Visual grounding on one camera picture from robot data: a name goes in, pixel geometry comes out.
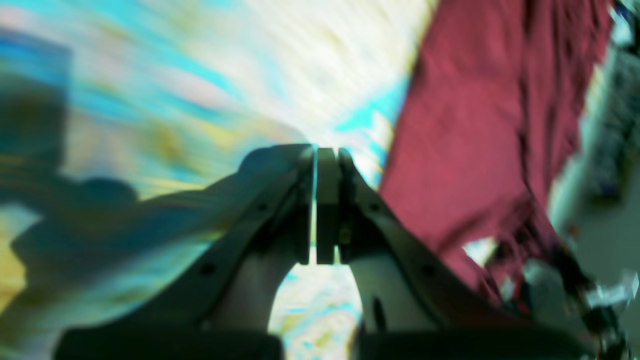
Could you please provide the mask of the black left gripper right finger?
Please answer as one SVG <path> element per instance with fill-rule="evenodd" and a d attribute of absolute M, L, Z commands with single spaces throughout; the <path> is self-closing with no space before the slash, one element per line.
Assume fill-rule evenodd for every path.
<path fill-rule="evenodd" d="M 345 149 L 316 160 L 317 262 L 347 264 L 362 302 L 355 360 L 579 360 L 571 335 L 498 309 L 417 240 Z"/>

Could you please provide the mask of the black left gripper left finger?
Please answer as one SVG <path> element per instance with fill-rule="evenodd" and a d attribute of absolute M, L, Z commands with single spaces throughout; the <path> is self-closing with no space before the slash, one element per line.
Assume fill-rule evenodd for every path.
<path fill-rule="evenodd" d="M 137 309 L 69 330 L 56 360 L 283 360 L 268 332 L 275 296 L 295 264 L 310 258 L 314 148 L 251 152 L 239 174 L 268 170 L 267 183 L 227 233 Z"/>

